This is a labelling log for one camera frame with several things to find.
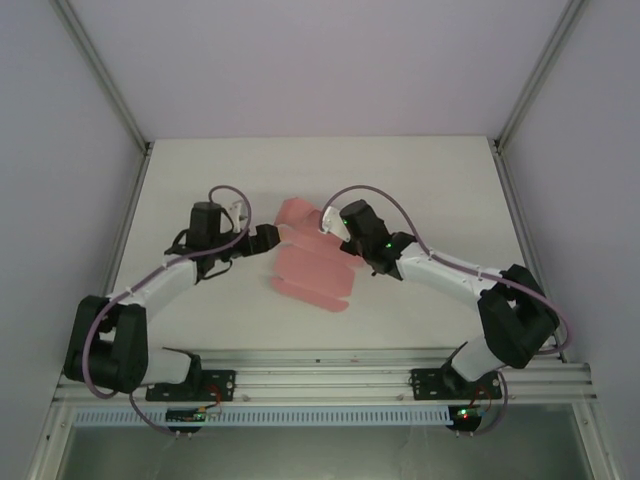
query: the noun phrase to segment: pink fabric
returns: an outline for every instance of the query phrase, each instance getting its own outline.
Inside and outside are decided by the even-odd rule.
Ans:
[[[273,267],[280,278],[330,297],[351,295],[356,272],[295,245],[282,247]]]
[[[342,312],[349,306],[349,302],[340,300],[339,298],[328,297],[321,293],[299,287],[298,285],[293,285],[292,283],[287,283],[278,277],[271,278],[271,286],[283,295],[297,298],[298,300],[324,308],[330,312]]]
[[[302,198],[282,203],[276,216],[280,239],[289,243],[279,248],[274,265],[278,277],[271,285],[278,292],[316,305],[330,312],[341,312],[349,303],[340,297],[351,295],[360,257],[340,250],[342,241],[319,231],[322,213]]]
[[[302,223],[311,212],[318,210],[314,205],[302,198],[290,198],[282,202],[280,211],[276,215],[275,225],[289,225],[291,227]]]
[[[291,243],[304,250],[308,250],[309,252],[316,253],[324,258],[328,258],[334,262],[343,263],[350,267],[361,267],[363,264],[362,257],[356,257],[343,252],[340,250],[339,245],[336,247],[336,245],[333,245],[333,242],[327,242],[322,238],[318,239],[310,237],[298,229],[294,230],[289,227],[280,227],[278,230],[280,231],[280,240],[283,243]]]

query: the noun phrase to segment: white table surface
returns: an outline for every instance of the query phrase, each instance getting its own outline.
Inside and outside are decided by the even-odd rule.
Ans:
[[[160,264],[188,226],[196,201],[217,184],[243,190],[255,224],[286,198],[318,206],[355,183],[378,186],[408,211],[427,243],[485,266],[522,257],[484,137],[244,138],[156,142],[116,290]],[[391,231],[408,231],[383,198],[366,199]],[[232,193],[217,197],[223,204]],[[356,274],[350,307],[329,313],[268,284],[276,252],[238,259],[224,276],[184,293],[149,326],[150,343],[184,349],[320,350],[456,347],[482,332],[477,312],[429,288]]]

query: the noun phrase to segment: glass panel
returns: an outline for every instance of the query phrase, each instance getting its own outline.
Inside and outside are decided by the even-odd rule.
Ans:
[[[513,406],[494,432],[444,427],[207,429],[174,440],[146,427],[78,428],[59,480],[591,479],[567,406]]]

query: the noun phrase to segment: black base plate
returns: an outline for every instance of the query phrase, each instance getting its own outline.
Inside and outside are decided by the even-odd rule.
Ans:
[[[500,381],[495,372],[489,372],[477,382],[469,383],[467,389],[452,392],[444,384],[441,368],[416,368],[411,370],[410,384],[414,400],[471,400],[478,386],[487,389],[493,400],[502,398]],[[486,395],[480,390],[477,398],[483,400]]]
[[[182,384],[157,383],[153,388],[147,388],[145,399],[148,402],[211,403],[216,401],[216,395],[207,388],[210,385],[218,388],[223,402],[232,401],[236,388],[235,370],[203,370],[202,382],[195,392],[186,391]]]

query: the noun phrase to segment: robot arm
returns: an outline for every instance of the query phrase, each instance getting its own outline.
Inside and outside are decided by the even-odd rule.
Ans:
[[[479,313],[484,334],[458,348],[441,369],[444,383],[452,392],[468,390],[470,384],[502,366],[524,368],[559,325],[558,317],[540,302],[480,275],[488,273],[542,294],[526,268],[513,265],[507,271],[484,269],[441,253],[427,254],[414,236],[390,233],[364,200],[339,212],[327,209],[323,229],[343,240],[343,251],[362,256],[374,275],[426,284]],[[450,268],[446,263],[477,274]]]
[[[222,215],[232,224],[229,231],[221,231]],[[217,275],[207,276],[216,262],[227,263],[237,257],[257,255],[280,243],[275,226],[258,225],[255,235],[245,235],[232,248],[180,262],[171,261],[228,244],[240,235],[241,219],[242,205],[238,203],[229,210],[213,202],[199,202],[193,206],[189,228],[180,232],[165,251],[164,271],[118,302],[100,323],[98,334],[91,343],[88,362],[96,386],[122,393],[156,383],[184,383],[187,389],[197,388],[202,377],[199,357],[170,349],[149,349],[147,324],[184,291]],[[64,364],[67,378],[84,381],[82,353],[91,324],[115,296],[88,296],[78,305]],[[101,338],[101,334],[112,331],[115,332],[112,338]]]

